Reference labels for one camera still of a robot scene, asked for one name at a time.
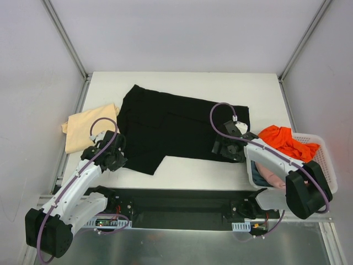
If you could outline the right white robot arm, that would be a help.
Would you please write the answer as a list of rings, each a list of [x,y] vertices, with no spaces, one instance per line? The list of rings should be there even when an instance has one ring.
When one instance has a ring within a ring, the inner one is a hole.
[[[249,214],[260,218],[268,210],[288,210],[300,219],[329,211],[333,198],[321,166],[303,162],[274,149],[251,132],[240,137],[219,133],[212,151],[247,164],[250,184],[258,191],[248,204]],[[284,189],[262,187],[253,182],[252,163],[258,163],[278,176]]]

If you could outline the black t shirt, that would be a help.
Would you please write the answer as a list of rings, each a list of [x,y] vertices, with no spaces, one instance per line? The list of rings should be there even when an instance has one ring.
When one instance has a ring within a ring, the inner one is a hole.
[[[125,95],[117,125],[126,138],[125,168],[153,175],[166,156],[230,163],[212,153],[220,126],[236,113],[250,125],[249,108],[153,91],[134,85]]]

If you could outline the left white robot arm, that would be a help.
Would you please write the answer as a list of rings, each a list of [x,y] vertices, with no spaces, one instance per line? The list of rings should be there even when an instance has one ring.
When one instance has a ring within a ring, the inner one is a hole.
[[[93,138],[93,145],[81,154],[77,167],[57,193],[40,209],[31,208],[25,216],[25,240],[38,252],[54,258],[62,257],[75,234],[96,215],[109,221],[122,219],[114,190],[95,187],[85,200],[89,186],[106,171],[123,167],[126,139],[113,131],[103,131]]]

